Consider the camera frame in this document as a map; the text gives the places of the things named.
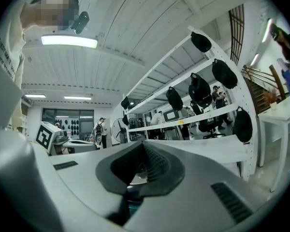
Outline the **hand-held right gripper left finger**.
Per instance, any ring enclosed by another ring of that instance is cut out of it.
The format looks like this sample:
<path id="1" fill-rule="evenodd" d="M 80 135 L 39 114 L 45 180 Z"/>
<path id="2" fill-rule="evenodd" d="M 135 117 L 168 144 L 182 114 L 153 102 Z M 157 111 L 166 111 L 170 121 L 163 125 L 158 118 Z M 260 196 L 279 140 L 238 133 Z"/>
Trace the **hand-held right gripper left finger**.
<path id="1" fill-rule="evenodd" d="M 96 178 L 110 151 L 49 157 L 12 131 L 0 130 L 0 189 L 16 212 L 38 232 L 147 232 L 150 220 Z"/>

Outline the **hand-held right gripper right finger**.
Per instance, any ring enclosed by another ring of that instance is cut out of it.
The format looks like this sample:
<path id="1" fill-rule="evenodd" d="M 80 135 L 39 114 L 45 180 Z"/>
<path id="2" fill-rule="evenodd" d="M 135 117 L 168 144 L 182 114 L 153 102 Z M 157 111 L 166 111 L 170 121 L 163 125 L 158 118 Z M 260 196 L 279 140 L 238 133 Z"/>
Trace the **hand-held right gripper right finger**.
<path id="1" fill-rule="evenodd" d="M 185 175 L 169 194 L 145 197 L 125 223 L 131 232 L 243 232 L 263 205 L 248 182 L 218 162 L 168 145 L 145 142 L 177 157 Z"/>

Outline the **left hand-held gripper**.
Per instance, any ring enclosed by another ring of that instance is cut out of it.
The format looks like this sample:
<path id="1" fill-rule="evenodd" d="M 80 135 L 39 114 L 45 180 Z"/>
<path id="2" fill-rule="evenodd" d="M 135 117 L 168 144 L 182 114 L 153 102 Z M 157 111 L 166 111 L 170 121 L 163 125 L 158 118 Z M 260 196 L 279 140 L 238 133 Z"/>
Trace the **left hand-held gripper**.
<path id="1" fill-rule="evenodd" d="M 48 155 L 55 155 L 55 146 L 62 146 L 69 141 L 68 133 L 49 122 L 41 121 L 35 142 L 41 145 Z"/>

